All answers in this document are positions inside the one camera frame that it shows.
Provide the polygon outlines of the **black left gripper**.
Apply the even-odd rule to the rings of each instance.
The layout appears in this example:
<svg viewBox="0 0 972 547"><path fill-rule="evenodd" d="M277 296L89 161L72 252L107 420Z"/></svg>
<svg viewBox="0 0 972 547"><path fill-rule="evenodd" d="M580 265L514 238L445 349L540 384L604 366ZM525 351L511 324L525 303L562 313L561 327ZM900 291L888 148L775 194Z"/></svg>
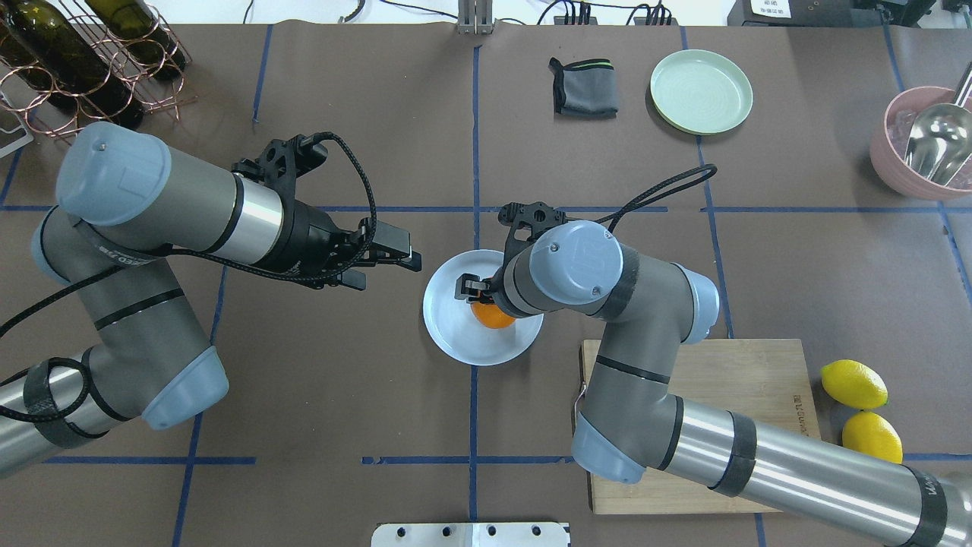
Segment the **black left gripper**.
<svg viewBox="0 0 972 547"><path fill-rule="evenodd" d="M304 202L284 200L281 228L281 276L322 289L342 285L358 291L367 277L353 266L368 251L368 264L395 264L410 271L422 270L422 256L411 246L405 229L377 221L371 209L357 231L340 229L330 216Z"/></svg>

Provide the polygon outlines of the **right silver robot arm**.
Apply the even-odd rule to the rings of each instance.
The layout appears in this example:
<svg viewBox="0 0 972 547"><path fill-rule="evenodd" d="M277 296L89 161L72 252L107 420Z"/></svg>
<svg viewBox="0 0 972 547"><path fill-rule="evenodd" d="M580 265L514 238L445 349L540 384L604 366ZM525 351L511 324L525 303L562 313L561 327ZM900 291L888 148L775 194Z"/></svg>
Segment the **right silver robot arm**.
<svg viewBox="0 0 972 547"><path fill-rule="evenodd" d="M591 475L622 484L667 473L885 546L970 544L969 476L889 463L679 388L683 351L720 315L714 283L683 264L573 220L514 239L491 269L452 284L457 300L513 318L571 311L603 324L574 413L573 459Z"/></svg>

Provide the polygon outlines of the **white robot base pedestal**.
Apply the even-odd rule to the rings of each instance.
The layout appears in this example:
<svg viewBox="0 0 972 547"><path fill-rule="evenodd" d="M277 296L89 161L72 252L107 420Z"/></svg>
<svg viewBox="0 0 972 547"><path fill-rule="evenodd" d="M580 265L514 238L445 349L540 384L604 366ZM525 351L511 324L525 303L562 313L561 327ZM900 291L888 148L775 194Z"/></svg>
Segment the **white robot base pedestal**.
<svg viewBox="0 0 972 547"><path fill-rule="evenodd" d="M570 546L565 523L385 523L376 527L371 546Z"/></svg>

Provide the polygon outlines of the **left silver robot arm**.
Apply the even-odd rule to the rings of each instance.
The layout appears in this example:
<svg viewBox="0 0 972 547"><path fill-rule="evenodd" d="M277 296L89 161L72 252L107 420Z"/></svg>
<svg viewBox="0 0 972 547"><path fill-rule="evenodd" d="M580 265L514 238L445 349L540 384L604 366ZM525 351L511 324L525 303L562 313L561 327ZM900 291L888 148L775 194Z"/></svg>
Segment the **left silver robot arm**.
<svg viewBox="0 0 972 547"><path fill-rule="evenodd" d="M368 214L353 229L296 197L296 180L326 162L326 142L340 146L367 195ZM3 477L128 420L164 430L225 397L221 358L171 257L312 289L363 290L362 269L378 264L422 267L409 232L379 221L365 171L331 132L271 140L256 158L221 169L156 136L94 122L66 153L55 193L31 251L63 290L2 332L76 293L100 342L3 382Z"/></svg>

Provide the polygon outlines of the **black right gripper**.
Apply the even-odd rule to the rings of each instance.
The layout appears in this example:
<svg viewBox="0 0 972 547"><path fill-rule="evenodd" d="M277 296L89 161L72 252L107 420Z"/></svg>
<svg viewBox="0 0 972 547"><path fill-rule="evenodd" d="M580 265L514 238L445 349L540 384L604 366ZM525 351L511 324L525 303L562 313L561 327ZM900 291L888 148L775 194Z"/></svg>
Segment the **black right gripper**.
<svg viewBox="0 0 972 547"><path fill-rule="evenodd" d="M464 302L483 302L496 305L503 312L511 312L511 304L504 288L504 270L496 270L490 277L461 276L454 298Z"/></svg>

